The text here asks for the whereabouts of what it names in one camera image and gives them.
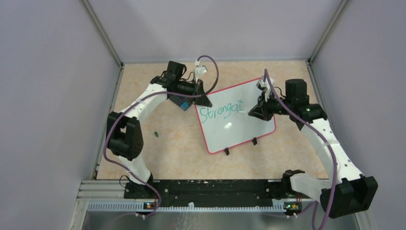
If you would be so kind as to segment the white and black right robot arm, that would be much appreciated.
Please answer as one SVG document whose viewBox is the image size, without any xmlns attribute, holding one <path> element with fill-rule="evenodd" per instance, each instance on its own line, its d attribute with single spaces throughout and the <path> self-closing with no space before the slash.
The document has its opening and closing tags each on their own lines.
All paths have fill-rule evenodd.
<svg viewBox="0 0 406 230">
<path fill-rule="evenodd" d="M 265 77 L 256 86 L 262 93 L 248 115 L 263 121 L 271 120 L 274 115 L 289 116 L 310 142 L 328 174 L 328 180 L 323 181 L 303 170 L 286 170 L 282 176 L 282 194 L 306 195 L 318 202 L 332 219 L 368 210 L 378 183 L 350 160 L 335 137 L 326 112 L 321 105 L 310 103 L 307 83 L 303 79 L 286 80 L 282 97 L 276 95 Z"/>
</svg>

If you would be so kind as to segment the pink framed whiteboard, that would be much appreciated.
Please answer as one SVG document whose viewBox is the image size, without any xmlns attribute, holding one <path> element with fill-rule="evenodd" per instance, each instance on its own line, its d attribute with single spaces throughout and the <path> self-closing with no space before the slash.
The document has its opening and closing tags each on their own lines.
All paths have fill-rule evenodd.
<svg viewBox="0 0 406 230">
<path fill-rule="evenodd" d="M 258 78 L 208 94 L 212 107 L 195 106 L 206 149 L 214 154 L 275 132 L 276 120 L 263 121 L 237 111 L 257 104 Z"/>
</svg>

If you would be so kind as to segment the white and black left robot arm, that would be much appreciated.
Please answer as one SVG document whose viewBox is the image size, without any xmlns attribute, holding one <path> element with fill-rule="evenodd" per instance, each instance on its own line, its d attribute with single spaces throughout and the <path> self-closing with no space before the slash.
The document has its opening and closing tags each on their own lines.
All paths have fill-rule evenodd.
<svg viewBox="0 0 406 230">
<path fill-rule="evenodd" d="M 193 104 L 212 107 L 207 96 L 211 91 L 204 90 L 203 81 L 199 78 L 207 72 L 200 60 L 201 57 L 198 57 L 195 61 L 191 81 L 182 78 L 187 71 L 186 65 L 170 61 L 167 69 L 154 77 L 144 92 L 127 108 L 108 115 L 104 149 L 109 149 L 120 159 L 115 164 L 127 170 L 129 180 L 136 184 L 135 192 L 142 198 L 150 197 L 154 190 L 153 184 L 148 182 L 152 173 L 141 154 L 144 146 L 142 123 L 170 97 L 191 99 Z"/>
</svg>

